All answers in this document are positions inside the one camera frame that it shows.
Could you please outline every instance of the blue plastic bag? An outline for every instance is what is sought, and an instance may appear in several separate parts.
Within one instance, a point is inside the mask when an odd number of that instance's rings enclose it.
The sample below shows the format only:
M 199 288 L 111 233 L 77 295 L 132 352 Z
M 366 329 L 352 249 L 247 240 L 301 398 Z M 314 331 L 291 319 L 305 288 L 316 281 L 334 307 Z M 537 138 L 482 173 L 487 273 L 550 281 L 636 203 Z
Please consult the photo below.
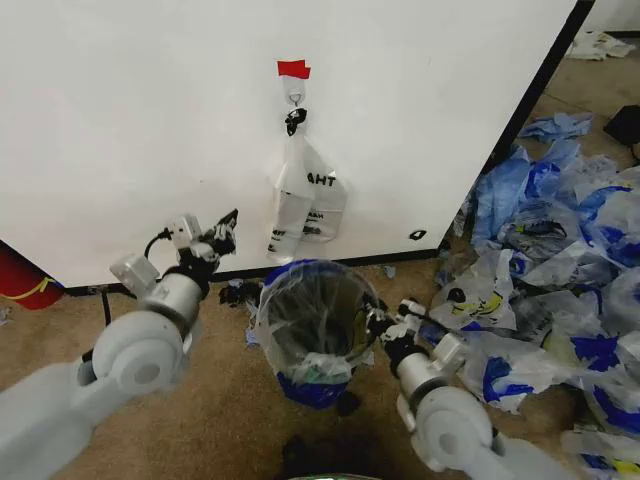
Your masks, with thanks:
M 580 144 L 574 140 L 556 140 L 545 155 L 531 166 L 525 196 L 527 199 L 553 197 L 560 177 L 580 155 Z
M 640 266 L 640 188 L 620 178 L 595 190 L 578 205 L 589 246 L 622 267 Z
M 578 113 L 567 115 L 556 113 L 552 117 L 537 118 L 522 129 L 520 138 L 533 137 L 544 143 L 554 140 L 586 135 L 591 129 L 593 114 Z
M 524 198 L 530 168 L 526 149 L 514 146 L 505 162 L 478 179 L 478 208 L 471 236 L 472 245 L 480 246 L 493 238 L 516 212 L 518 203 Z

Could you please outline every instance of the small black label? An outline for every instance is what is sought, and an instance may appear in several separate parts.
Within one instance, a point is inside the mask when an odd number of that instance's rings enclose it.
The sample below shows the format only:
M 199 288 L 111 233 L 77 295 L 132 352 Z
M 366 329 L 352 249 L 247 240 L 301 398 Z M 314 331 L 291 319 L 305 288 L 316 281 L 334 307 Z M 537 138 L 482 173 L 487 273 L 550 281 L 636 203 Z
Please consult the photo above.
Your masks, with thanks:
M 411 234 L 409 234 L 409 238 L 411 240 L 417 241 L 424 237 L 426 234 L 426 230 L 414 230 L 413 232 L 411 232 Z
M 329 175 L 322 175 L 320 176 L 320 174 L 316 173 L 315 177 L 313 176 L 313 173 L 309 173 L 307 175 L 307 180 L 309 180 L 309 183 L 314 183 L 316 185 L 318 185 L 319 183 L 326 185 L 327 182 L 329 182 L 329 186 L 332 187 L 333 186 L 333 182 L 335 182 L 336 177 L 331 177 Z

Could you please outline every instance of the red object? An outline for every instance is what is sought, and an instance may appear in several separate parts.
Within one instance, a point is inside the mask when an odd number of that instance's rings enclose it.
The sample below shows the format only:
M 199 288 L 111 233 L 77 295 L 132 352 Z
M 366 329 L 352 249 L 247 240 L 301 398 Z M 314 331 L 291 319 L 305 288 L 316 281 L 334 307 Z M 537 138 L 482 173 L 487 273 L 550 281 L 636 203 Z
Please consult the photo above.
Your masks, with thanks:
M 0 297 L 38 310 L 57 302 L 63 293 L 42 270 L 0 243 Z
M 302 78 L 307 80 L 311 75 L 311 67 L 304 64 L 304 60 L 294 60 L 293 62 L 283 62 L 278 60 L 278 75 Z

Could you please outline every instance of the yellow stripe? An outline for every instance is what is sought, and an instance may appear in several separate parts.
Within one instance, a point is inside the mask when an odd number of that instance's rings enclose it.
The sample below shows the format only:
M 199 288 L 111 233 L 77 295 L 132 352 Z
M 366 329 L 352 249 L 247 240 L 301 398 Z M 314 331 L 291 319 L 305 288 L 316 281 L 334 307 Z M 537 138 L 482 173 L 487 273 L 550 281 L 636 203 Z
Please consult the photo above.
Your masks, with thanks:
M 42 281 L 38 285 L 36 285 L 35 287 L 33 287 L 31 290 L 29 290 L 26 293 L 23 293 L 21 295 L 16 295 L 15 297 L 9 297 L 7 295 L 0 294 L 0 297 L 4 297 L 4 298 L 6 298 L 8 300 L 22 300 L 23 298 L 27 298 L 27 297 L 33 295 L 34 293 L 36 293 L 38 291 L 44 292 L 44 289 L 47 288 L 47 285 L 50 282 L 53 282 L 53 281 L 54 281 L 53 278 L 44 277 L 42 279 Z

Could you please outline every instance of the red tape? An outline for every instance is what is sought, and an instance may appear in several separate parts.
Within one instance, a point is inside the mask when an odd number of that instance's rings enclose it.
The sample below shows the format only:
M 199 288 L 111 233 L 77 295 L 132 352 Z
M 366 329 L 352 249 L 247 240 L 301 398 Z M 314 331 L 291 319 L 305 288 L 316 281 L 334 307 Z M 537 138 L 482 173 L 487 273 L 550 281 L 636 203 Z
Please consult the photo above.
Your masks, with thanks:
M 307 67 L 304 62 L 304 60 L 294 60 L 293 62 L 278 60 L 278 75 L 307 80 L 311 75 L 311 67 Z

